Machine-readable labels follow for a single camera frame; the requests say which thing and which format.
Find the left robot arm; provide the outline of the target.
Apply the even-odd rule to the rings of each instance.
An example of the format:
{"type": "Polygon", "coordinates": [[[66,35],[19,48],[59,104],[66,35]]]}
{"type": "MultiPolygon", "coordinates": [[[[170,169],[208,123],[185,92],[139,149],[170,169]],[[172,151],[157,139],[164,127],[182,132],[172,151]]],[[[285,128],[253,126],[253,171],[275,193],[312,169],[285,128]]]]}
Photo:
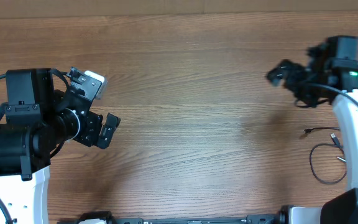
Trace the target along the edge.
{"type": "Polygon", "coordinates": [[[48,223],[50,164],[67,141],[109,147],[120,119],[91,111],[107,80],[71,68],[8,70],[0,105],[0,223],[48,223]]]}

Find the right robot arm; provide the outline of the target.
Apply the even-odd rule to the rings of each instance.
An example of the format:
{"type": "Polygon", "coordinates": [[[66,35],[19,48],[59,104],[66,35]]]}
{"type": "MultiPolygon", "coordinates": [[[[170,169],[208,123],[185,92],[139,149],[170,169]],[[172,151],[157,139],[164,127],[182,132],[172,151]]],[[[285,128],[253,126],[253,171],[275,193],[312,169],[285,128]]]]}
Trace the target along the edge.
{"type": "Polygon", "coordinates": [[[305,108],[332,105],[346,160],[347,185],[343,194],[322,207],[283,207],[275,223],[358,223],[357,47],[357,37],[328,37],[308,49],[308,65],[282,60],[266,74],[272,85],[282,84],[305,108]]]}

